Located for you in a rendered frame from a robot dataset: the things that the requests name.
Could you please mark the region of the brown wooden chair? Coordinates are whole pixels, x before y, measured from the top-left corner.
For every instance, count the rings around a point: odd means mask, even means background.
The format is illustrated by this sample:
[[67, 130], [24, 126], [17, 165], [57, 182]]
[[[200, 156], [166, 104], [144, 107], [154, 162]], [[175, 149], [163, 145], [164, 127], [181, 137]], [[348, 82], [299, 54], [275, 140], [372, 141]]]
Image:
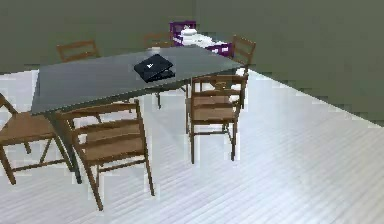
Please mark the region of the brown wooden chair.
[[186, 98], [186, 133], [190, 139], [191, 163], [195, 162], [195, 137], [227, 134], [231, 160], [235, 159], [240, 111], [244, 105], [248, 75], [209, 75], [191, 80]]
[[151, 33], [144, 36], [146, 47], [169, 48], [174, 46], [173, 34], [171, 32]]
[[56, 50], [62, 62], [98, 58], [100, 56], [94, 40], [77, 41], [66, 45], [57, 45]]
[[238, 84], [240, 80], [243, 80], [241, 83], [240, 95], [238, 105], [241, 109], [244, 108], [244, 100], [245, 100], [245, 85], [247, 81], [244, 76], [248, 75], [249, 66], [252, 64], [252, 59], [254, 55], [254, 51], [256, 48], [256, 43], [250, 41], [244, 37], [234, 35], [231, 44], [230, 50], [230, 59], [240, 63], [242, 65], [241, 69], [243, 73], [238, 75], [236, 71], [233, 71], [232, 81], [234, 84]]
[[[0, 108], [2, 107], [7, 109], [11, 114], [11, 117], [0, 129], [0, 163], [12, 185], [16, 184], [15, 172], [59, 163], [65, 163], [69, 169], [72, 168], [69, 157], [65, 152], [59, 136], [56, 134], [51, 123], [44, 116], [32, 116], [30, 112], [18, 112], [6, 97], [0, 93]], [[11, 166], [5, 153], [5, 147], [22, 144], [26, 152], [30, 154], [30, 143], [41, 140], [46, 140], [47, 143], [38, 163], [21, 167]], [[46, 161], [45, 158], [52, 141], [55, 141], [62, 158]]]
[[[136, 116], [81, 127], [75, 127], [73, 124], [73, 120], [76, 118], [123, 111], [134, 111]], [[150, 194], [155, 195], [145, 126], [138, 99], [133, 102], [110, 103], [68, 112], [58, 111], [55, 115], [85, 168], [100, 211], [103, 210], [99, 194], [99, 175], [101, 173], [144, 164]]]

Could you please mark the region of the purple bed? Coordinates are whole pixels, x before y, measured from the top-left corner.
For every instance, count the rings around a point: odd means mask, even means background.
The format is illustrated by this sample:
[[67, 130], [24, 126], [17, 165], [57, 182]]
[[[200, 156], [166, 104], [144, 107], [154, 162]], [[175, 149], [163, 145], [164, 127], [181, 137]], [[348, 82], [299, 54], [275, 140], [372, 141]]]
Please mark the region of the purple bed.
[[186, 20], [169, 23], [169, 30], [173, 34], [173, 42], [175, 46], [195, 45], [224, 57], [230, 55], [230, 43], [214, 40], [212, 37], [199, 33], [198, 31], [197, 34], [193, 36], [181, 36], [181, 30], [188, 28], [197, 30], [196, 22], [194, 20]]

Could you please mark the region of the grey dining table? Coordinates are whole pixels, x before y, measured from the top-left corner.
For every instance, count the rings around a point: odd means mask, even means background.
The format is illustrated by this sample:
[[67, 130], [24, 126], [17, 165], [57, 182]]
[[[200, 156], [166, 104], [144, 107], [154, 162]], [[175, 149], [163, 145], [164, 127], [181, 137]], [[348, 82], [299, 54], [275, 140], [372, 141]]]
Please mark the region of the grey dining table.
[[236, 70], [241, 64], [197, 46], [171, 47], [160, 50], [170, 61], [173, 78], [147, 83], [134, 66], [149, 57], [147, 51], [73, 61], [41, 67], [38, 72], [31, 113], [42, 114], [61, 138], [72, 163], [78, 183], [81, 175], [74, 149], [55, 112], [102, 105], [144, 95], [173, 83], [184, 84], [194, 77]]

